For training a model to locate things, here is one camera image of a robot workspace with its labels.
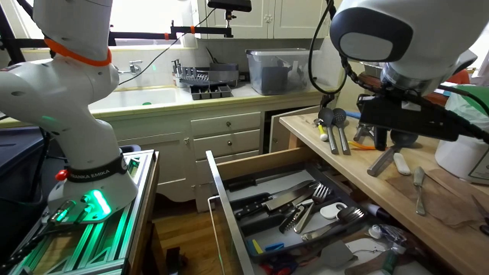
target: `orange ring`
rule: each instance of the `orange ring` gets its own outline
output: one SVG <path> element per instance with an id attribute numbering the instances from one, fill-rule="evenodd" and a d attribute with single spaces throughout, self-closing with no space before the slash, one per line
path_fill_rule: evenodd
<path id="1" fill-rule="evenodd" d="M 108 58 L 100 61 L 100 59 L 91 59 L 91 58 L 86 58 L 68 47 L 65 47 L 63 44 L 54 41 L 54 40 L 45 40 L 45 43 L 56 52 L 56 53 L 60 53 L 63 56 L 69 56 L 69 58 L 74 58 L 77 61 L 82 61 L 82 62 L 86 62 L 86 64 L 91 64 L 91 66 L 95 66 L 95 67 L 106 67 L 112 62 L 112 53 L 111 53 L 111 49 L 108 49 Z"/>

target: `clear plastic container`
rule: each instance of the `clear plastic container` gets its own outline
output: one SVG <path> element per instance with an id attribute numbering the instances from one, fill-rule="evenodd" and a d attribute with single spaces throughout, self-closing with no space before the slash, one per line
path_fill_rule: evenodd
<path id="1" fill-rule="evenodd" d="M 311 90 L 308 76 L 308 49 L 248 50 L 253 87 L 263 95 Z"/>

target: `faucet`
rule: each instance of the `faucet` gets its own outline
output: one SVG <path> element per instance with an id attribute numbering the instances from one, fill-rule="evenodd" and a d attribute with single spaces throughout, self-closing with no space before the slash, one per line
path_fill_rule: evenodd
<path id="1" fill-rule="evenodd" d="M 120 73 L 120 75 L 127 75 L 127 73 L 137 75 L 137 73 L 141 72 L 141 66 L 140 66 L 141 62 L 143 62 L 143 59 L 131 61 L 131 62 L 129 62 L 129 70 L 121 70 L 120 67 L 117 67 L 117 69 L 118 69 L 118 73 Z"/>

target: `countertop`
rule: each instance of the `countertop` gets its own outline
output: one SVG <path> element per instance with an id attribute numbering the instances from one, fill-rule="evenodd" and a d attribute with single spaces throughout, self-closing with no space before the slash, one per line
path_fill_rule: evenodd
<path id="1" fill-rule="evenodd" d="M 283 93 L 283 95 L 262 95 L 245 84 L 233 88 L 230 98 L 212 98 L 195 101 L 192 93 L 181 87 L 146 87 L 141 90 L 117 90 L 108 98 L 89 105 L 91 113 L 100 119 L 124 119 L 127 116 L 147 116 L 160 113 L 186 113 L 202 108 L 219 108 L 224 105 L 242 105 L 256 102 L 277 102 L 300 99 L 322 99 L 318 91 Z M 28 125 L 17 119 L 8 117 L 0 121 L 0 128 L 13 128 Z"/>
<path id="2" fill-rule="evenodd" d="M 450 227 L 433 215 L 422 217 L 415 212 L 415 201 L 396 189 L 387 180 L 399 177 L 395 165 L 390 165 L 380 177 L 367 174 L 367 168 L 381 156 L 381 151 L 354 151 L 352 156 L 332 154 L 326 142 L 320 139 L 318 130 L 314 127 L 317 113 L 285 116 L 280 122 L 299 139 L 300 143 L 311 146 L 318 156 L 343 172 L 357 188 L 367 194 L 372 200 L 387 209 L 396 220 L 407 226 L 427 246 L 461 273 L 487 273 L 489 270 L 489 237 L 479 231 L 479 224 L 465 227 Z M 358 121 L 349 119 L 348 136 L 354 137 Z M 421 137 L 421 148 L 404 148 L 403 153 L 413 168 L 422 166 L 425 171 L 438 169 L 445 172 L 445 179 L 453 177 L 441 169 L 436 163 L 435 153 L 439 140 Z M 451 191 L 456 186 L 444 183 L 444 188 Z M 488 209 L 489 188 L 480 185 L 465 185 L 467 194 L 451 192 L 447 200 L 465 200 L 473 203 L 471 194 L 476 195 Z"/>

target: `open drawer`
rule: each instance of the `open drawer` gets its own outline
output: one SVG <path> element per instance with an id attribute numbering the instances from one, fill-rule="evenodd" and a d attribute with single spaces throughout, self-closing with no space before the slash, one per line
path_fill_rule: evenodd
<path id="1" fill-rule="evenodd" d="M 262 273 L 260 264 L 271 258 L 320 252 L 328 244 L 343 240 L 369 223 L 366 212 L 343 223 L 335 218 L 325 218 L 320 214 L 318 209 L 335 201 L 344 203 L 348 209 L 360 208 L 338 186 L 338 180 L 331 174 L 331 169 L 306 146 L 219 165 L 212 151 L 207 151 L 207 157 L 222 205 L 221 232 L 228 232 L 231 238 L 225 243 L 225 246 L 233 246 L 227 247 L 227 252 L 236 252 L 242 267 L 241 272 L 247 275 Z M 306 182 L 315 186 L 323 183 L 331 192 L 325 200 L 315 201 L 303 232 L 280 231 L 283 220 L 289 217 L 291 211 L 297 209 L 292 206 L 294 200 L 274 211 L 260 211 L 250 217 L 239 215 L 245 205 L 253 203 L 250 198 L 270 194 L 263 201 L 274 200 Z M 329 227 L 329 231 L 314 238 L 305 238 L 308 232 L 315 232 L 318 227 Z"/>

